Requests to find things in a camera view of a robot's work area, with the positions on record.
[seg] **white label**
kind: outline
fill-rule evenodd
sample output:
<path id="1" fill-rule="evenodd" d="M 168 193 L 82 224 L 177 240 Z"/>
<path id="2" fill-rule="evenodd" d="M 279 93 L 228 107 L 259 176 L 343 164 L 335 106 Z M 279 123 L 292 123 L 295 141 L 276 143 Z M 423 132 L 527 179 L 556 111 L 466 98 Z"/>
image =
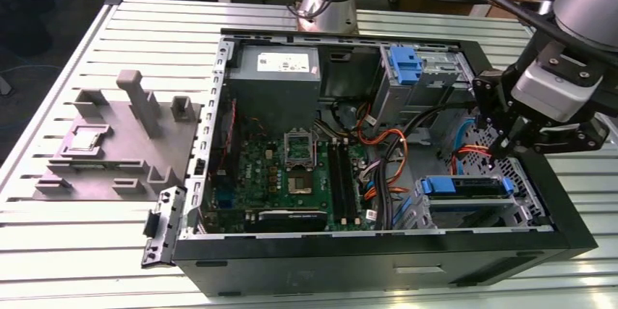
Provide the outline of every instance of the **white label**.
<path id="1" fill-rule="evenodd" d="M 257 56 L 257 72 L 309 72 L 308 54 L 261 53 Z"/>
<path id="2" fill-rule="evenodd" d="M 364 219 L 369 221 L 375 221 L 377 219 L 377 211 L 367 210 L 367 214 L 364 215 Z"/>
<path id="3" fill-rule="evenodd" d="M 371 125 L 371 126 L 375 126 L 375 123 L 377 122 L 376 119 L 373 119 L 373 117 L 371 115 L 367 115 L 367 117 L 364 118 L 364 120 L 367 121 L 367 123 Z"/>

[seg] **black plastic bracket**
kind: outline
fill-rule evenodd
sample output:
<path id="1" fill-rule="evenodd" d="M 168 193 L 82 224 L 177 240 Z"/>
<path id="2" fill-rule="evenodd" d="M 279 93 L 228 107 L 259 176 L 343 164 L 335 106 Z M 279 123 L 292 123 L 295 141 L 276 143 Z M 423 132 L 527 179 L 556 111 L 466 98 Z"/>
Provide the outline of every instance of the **black plastic bracket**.
<path id="1" fill-rule="evenodd" d="M 123 4 L 123 0 L 105 0 L 105 5 L 120 5 Z"/>

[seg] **blue latch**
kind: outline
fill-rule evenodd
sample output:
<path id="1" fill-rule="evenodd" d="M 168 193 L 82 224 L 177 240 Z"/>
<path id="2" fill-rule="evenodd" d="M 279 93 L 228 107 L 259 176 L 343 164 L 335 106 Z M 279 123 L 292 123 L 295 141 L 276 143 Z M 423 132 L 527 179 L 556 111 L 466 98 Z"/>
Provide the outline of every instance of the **blue latch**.
<path id="1" fill-rule="evenodd" d="M 512 195 L 512 193 L 515 192 L 515 186 L 512 185 L 511 179 L 508 179 L 507 177 L 503 177 L 502 178 L 502 185 L 504 186 L 507 196 L 510 197 Z"/>
<path id="2" fill-rule="evenodd" d="M 455 193 L 455 184 L 450 177 L 428 177 L 428 184 L 431 186 L 431 193 Z"/>
<path id="3" fill-rule="evenodd" d="M 396 79 L 402 85 L 414 85 L 423 73 L 423 60 L 411 47 L 389 46 L 389 62 L 395 67 Z"/>

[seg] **gray plastic block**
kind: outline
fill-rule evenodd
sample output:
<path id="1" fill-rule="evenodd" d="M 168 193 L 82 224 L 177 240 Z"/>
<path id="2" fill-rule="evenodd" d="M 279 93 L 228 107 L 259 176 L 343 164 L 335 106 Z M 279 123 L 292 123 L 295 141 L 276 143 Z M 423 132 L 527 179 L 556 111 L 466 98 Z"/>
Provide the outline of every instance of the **gray plastic block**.
<path id="1" fill-rule="evenodd" d="M 143 195 L 145 193 L 144 185 L 139 179 L 113 179 L 112 189 L 119 195 Z"/>
<path id="2" fill-rule="evenodd" d="M 137 93 L 143 97 L 141 109 L 149 110 L 159 136 L 148 136 L 144 123 L 135 118 L 131 103 L 105 101 L 99 91 L 80 93 L 84 101 L 78 103 L 91 103 L 96 107 L 93 113 L 86 106 L 85 114 L 99 114 L 99 117 L 74 119 L 72 131 L 49 160 L 49 171 L 40 178 L 34 199 L 156 200 L 161 189 L 181 183 L 197 131 L 200 104 L 180 96 L 172 103 L 159 106 L 153 95 L 147 95 L 141 87 L 133 85 L 141 76 L 124 74 L 127 77 L 120 79 L 120 84 L 127 80 L 124 85 L 131 90 L 129 95 Z M 85 134 L 82 139 L 73 141 L 78 132 L 88 130 L 100 131 L 99 137 Z M 58 179 L 64 180 L 61 184 L 54 181 Z M 117 180 L 121 183 L 123 179 L 136 179 L 143 189 L 119 185 Z"/>
<path id="3" fill-rule="evenodd" d="M 161 135 L 156 121 L 160 115 L 159 103 L 156 103 L 152 92 L 147 93 L 141 89 L 140 81 L 141 73 L 137 70 L 121 70 L 117 75 L 116 84 L 128 94 L 131 110 L 135 117 L 140 120 L 149 138 L 156 138 Z"/>

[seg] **motherboard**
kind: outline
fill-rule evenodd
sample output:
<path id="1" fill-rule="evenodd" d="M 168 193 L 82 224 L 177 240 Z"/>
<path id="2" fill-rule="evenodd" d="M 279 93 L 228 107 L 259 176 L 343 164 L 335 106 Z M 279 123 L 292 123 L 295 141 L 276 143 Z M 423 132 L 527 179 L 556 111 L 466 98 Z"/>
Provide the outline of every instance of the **motherboard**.
<path id="1" fill-rule="evenodd" d="M 287 141 L 243 142 L 236 181 L 215 180 L 213 208 L 204 211 L 209 233 L 271 232 L 252 228 L 259 214 L 277 220 L 273 229 L 279 232 L 292 219 L 309 229 L 316 219 L 323 220 L 325 231 L 372 228 L 352 180 L 367 166 L 363 146 L 317 140 L 308 146 L 293 136 Z M 293 165 L 303 158 L 311 164 Z"/>

